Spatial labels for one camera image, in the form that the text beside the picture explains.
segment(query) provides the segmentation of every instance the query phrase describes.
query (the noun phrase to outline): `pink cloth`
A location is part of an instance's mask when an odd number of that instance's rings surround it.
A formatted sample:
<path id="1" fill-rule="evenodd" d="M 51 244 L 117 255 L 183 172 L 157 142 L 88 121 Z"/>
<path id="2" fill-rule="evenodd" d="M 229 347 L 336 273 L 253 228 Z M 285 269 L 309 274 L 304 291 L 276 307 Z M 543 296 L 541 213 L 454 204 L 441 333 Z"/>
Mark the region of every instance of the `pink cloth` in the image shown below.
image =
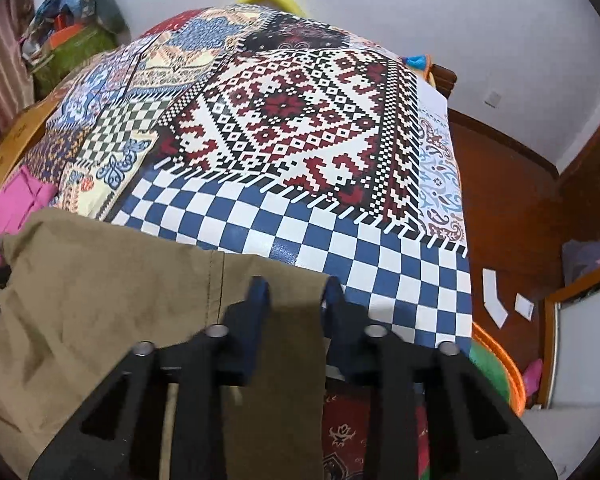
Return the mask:
<path id="1" fill-rule="evenodd" d="M 53 184 L 43 184 L 21 166 L 0 191 L 0 235 L 16 234 L 29 215 L 48 206 L 58 191 Z"/>

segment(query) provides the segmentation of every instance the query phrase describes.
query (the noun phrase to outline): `paper on floor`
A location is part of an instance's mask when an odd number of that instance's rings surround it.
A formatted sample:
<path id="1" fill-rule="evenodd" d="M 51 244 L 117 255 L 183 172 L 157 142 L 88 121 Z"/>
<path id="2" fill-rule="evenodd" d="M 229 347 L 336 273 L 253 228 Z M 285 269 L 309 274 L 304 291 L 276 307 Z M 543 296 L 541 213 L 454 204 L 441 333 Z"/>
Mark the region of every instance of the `paper on floor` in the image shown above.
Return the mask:
<path id="1" fill-rule="evenodd" d="M 534 313 L 534 304 L 520 293 L 516 296 L 516 312 L 526 320 L 531 321 L 531 316 Z"/>
<path id="2" fill-rule="evenodd" d="M 482 296 L 484 298 L 484 307 L 487 309 L 491 319 L 493 319 L 498 328 L 502 328 L 509 313 L 498 299 L 495 270 L 482 270 Z"/>

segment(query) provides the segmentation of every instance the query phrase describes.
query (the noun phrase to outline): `blue and white checkered pattern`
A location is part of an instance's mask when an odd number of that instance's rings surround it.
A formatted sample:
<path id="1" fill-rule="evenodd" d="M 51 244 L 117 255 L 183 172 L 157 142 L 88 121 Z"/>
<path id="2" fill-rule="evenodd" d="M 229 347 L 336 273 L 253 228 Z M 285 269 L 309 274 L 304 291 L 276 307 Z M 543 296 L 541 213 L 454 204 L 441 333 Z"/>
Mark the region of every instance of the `blue and white checkered pattern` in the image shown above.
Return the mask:
<path id="1" fill-rule="evenodd" d="M 112 221 L 203 249 L 259 254 L 337 276 L 349 301 L 409 342 L 469 351 L 468 260 L 238 182 L 146 170 Z"/>

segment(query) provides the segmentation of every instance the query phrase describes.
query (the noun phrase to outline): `wall outlet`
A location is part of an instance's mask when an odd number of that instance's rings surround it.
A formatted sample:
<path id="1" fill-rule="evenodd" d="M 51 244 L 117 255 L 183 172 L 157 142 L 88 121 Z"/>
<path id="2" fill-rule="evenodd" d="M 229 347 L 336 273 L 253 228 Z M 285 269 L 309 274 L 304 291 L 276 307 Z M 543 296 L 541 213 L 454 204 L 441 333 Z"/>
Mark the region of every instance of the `wall outlet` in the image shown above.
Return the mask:
<path id="1" fill-rule="evenodd" d="M 500 103 L 500 99 L 502 99 L 502 96 L 492 90 L 487 94 L 484 102 L 487 103 L 491 108 L 495 108 Z"/>

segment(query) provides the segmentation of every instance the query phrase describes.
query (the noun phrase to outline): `wooden floor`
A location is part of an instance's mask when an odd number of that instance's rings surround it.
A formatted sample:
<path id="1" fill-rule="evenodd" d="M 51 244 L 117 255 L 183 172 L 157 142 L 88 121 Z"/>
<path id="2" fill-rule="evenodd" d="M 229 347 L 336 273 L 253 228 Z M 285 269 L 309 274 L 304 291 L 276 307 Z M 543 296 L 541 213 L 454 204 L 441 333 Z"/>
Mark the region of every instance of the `wooden floor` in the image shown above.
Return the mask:
<path id="1" fill-rule="evenodd" d="M 474 321 L 511 355 L 520 371 L 540 355 L 538 307 L 532 322 L 514 311 L 517 293 L 541 300 L 562 286 L 560 247 L 568 228 L 557 183 L 515 150 L 460 124 L 450 125 L 462 182 Z M 502 329 L 484 308 L 482 269 L 497 273 Z"/>

